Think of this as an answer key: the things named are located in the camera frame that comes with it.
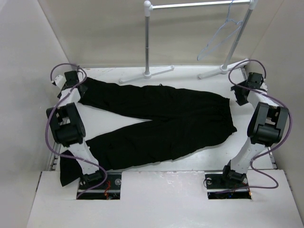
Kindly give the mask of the black trousers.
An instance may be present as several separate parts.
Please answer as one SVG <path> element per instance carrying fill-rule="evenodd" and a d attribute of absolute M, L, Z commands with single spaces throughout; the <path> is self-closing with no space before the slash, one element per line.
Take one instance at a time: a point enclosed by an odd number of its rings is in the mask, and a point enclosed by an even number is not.
<path fill-rule="evenodd" d="M 84 82 L 83 105 L 141 119 L 88 140 L 105 170 L 175 160 L 217 146 L 237 131 L 228 98 L 164 85 L 118 85 L 92 78 Z"/>

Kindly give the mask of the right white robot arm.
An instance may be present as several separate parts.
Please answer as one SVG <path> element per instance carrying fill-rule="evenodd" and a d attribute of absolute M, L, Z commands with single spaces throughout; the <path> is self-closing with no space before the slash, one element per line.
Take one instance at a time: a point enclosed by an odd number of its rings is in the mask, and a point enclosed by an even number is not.
<path fill-rule="evenodd" d="M 262 74 L 249 73 L 247 80 L 231 87 L 237 104 L 251 104 L 254 113 L 247 128 L 245 144 L 224 166 L 220 176 L 220 182 L 226 188 L 242 183 L 254 158 L 266 148 L 279 143 L 283 137 L 289 111 L 267 96 L 263 83 Z"/>

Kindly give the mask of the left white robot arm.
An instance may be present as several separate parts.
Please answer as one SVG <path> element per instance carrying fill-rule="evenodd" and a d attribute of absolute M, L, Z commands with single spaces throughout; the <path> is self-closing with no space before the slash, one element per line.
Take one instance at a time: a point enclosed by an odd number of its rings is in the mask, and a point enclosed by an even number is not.
<path fill-rule="evenodd" d="M 99 190 L 105 187 L 107 178 L 85 142 L 86 130 L 76 104 L 85 93 L 86 87 L 79 82 L 77 71 L 65 72 L 52 81 L 61 91 L 58 95 L 59 105 L 46 110 L 50 120 L 48 126 L 55 142 L 65 149 L 60 154 L 62 186 L 79 178 L 81 185 Z"/>

